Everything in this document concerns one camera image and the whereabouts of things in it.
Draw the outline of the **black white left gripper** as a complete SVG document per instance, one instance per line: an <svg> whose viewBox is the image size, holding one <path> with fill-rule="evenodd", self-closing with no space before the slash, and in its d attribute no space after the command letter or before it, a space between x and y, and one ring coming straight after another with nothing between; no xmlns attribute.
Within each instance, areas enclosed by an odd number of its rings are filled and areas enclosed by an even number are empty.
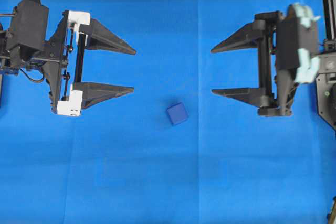
<svg viewBox="0 0 336 224"><path fill-rule="evenodd" d="M67 73L68 48L66 46L68 29L72 29L70 41L79 42L83 33L86 50L106 50L122 54L136 55L136 50L112 33L102 23L91 18L90 13L66 10L56 31L46 42L44 49L48 57L42 65L46 82L50 87L51 111L57 115L79 116L81 109L87 109L106 100L118 98L134 92L134 87L115 86L95 82L75 82L70 95L60 100L61 83Z"/></svg>

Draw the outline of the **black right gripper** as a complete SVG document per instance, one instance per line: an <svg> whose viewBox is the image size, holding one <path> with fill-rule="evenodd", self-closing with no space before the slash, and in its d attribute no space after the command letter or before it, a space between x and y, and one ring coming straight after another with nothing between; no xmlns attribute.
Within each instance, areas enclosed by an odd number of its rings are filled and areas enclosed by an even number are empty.
<svg viewBox="0 0 336 224"><path fill-rule="evenodd" d="M212 89L214 94L255 106L261 116L292 114L296 85L289 70L277 69L277 28L283 19L280 11L256 14L253 22L211 49L211 53L248 48L257 48L258 52L259 87Z"/></svg>

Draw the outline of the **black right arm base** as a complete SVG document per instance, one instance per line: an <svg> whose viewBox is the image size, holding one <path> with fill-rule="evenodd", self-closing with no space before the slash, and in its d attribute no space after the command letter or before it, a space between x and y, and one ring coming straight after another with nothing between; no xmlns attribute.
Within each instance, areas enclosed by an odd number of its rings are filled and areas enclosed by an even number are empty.
<svg viewBox="0 0 336 224"><path fill-rule="evenodd" d="M324 41L316 77L318 114L335 130L335 39Z"/></svg>

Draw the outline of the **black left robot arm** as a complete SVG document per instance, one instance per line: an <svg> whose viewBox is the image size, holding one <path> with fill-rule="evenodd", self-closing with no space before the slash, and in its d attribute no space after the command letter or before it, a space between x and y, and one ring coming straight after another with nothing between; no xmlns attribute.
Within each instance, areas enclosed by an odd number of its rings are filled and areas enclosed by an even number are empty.
<svg viewBox="0 0 336 224"><path fill-rule="evenodd" d="M85 50L106 50L135 55L136 50L113 34L90 13L66 10L53 36L41 51L6 44L13 35L1 31L1 74L37 70L50 86L51 111L58 115L79 116L81 111L106 100L134 92L133 87L82 82Z"/></svg>

